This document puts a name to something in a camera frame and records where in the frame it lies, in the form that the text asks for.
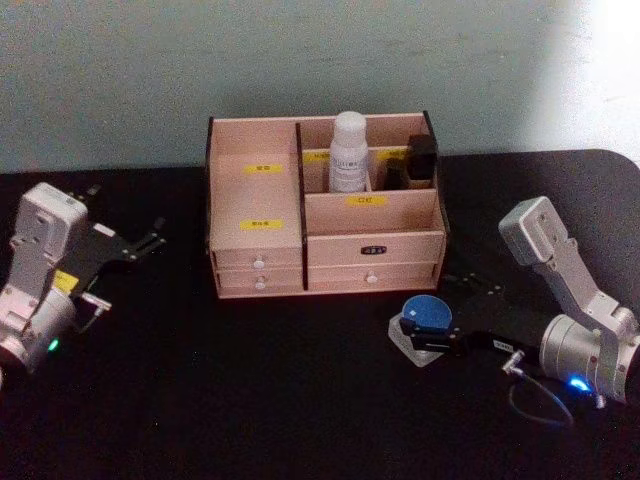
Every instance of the bottle cap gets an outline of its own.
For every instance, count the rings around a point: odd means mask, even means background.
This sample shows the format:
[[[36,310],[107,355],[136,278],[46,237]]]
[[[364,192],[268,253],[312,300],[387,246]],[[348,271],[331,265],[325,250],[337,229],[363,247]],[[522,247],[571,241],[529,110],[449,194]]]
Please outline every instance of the bottle cap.
[[[358,112],[342,112],[336,117],[333,141],[343,147],[359,147],[366,140],[367,120]]]

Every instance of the compartment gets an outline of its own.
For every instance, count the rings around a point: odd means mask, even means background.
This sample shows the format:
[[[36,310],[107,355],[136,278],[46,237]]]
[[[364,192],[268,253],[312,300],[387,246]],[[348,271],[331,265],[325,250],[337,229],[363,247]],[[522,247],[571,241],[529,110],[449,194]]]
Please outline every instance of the compartment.
[[[309,268],[309,290],[356,292],[428,289],[435,285],[434,268],[434,263],[311,267]]]
[[[402,262],[438,262],[444,232],[310,236],[309,267]]]
[[[365,115],[369,145],[369,176],[374,191],[382,190],[387,162],[404,158],[412,135],[433,137],[423,114]],[[305,193],[329,192],[329,146],[335,117],[302,119],[300,141]],[[428,188],[430,183],[412,182],[410,188]]]
[[[302,266],[300,248],[263,248],[219,250],[215,261],[220,270],[264,270],[284,266]]]
[[[435,190],[305,195],[307,234],[435,230]]]
[[[214,252],[301,248],[292,119],[215,120],[209,159]]]
[[[269,294],[282,291],[286,287],[290,291],[302,291],[302,268],[289,268],[262,271],[220,270],[218,282],[221,293],[247,295]]]
[[[399,263],[370,264],[340,267],[311,267],[309,282],[353,282],[354,286],[375,286],[390,279],[423,279],[425,282],[433,275],[435,263]]]

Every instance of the black label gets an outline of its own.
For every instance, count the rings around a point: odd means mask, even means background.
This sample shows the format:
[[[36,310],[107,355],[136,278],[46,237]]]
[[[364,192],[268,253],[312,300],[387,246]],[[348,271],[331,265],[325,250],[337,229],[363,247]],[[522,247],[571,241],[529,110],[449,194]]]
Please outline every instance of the black label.
[[[360,253],[362,255],[382,255],[383,253],[387,253],[387,247],[379,247],[379,246],[362,247],[360,249]]]

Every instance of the yellow label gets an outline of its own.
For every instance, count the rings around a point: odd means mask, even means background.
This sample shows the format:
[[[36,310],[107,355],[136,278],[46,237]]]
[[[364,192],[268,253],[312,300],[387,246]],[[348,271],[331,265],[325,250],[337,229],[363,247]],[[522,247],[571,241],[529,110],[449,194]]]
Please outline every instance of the yellow label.
[[[352,207],[379,207],[386,205],[388,201],[389,198],[383,195],[349,195],[347,197],[347,205]]]
[[[329,150],[316,150],[313,152],[302,152],[302,161],[304,163],[311,162],[328,162]]]
[[[53,286],[67,295],[71,293],[73,287],[77,284],[78,279],[76,277],[63,272],[62,270],[56,270],[56,273],[53,276]]]
[[[282,165],[279,163],[266,165],[247,165],[246,167],[244,167],[244,173],[282,173]]]
[[[385,162],[390,158],[404,158],[407,155],[407,147],[388,148],[376,152],[376,161]]]
[[[280,230],[284,222],[276,220],[243,220],[240,222],[240,230]]]

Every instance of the green indicator light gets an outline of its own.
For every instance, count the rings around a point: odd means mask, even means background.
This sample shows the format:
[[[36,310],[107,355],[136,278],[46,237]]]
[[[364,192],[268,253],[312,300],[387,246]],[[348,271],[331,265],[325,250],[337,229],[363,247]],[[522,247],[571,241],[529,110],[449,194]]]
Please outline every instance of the green indicator light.
[[[47,348],[47,351],[53,352],[56,348],[58,348],[58,345],[60,345],[60,342],[57,338],[54,338],[53,341],[49,344],[49,348]]]

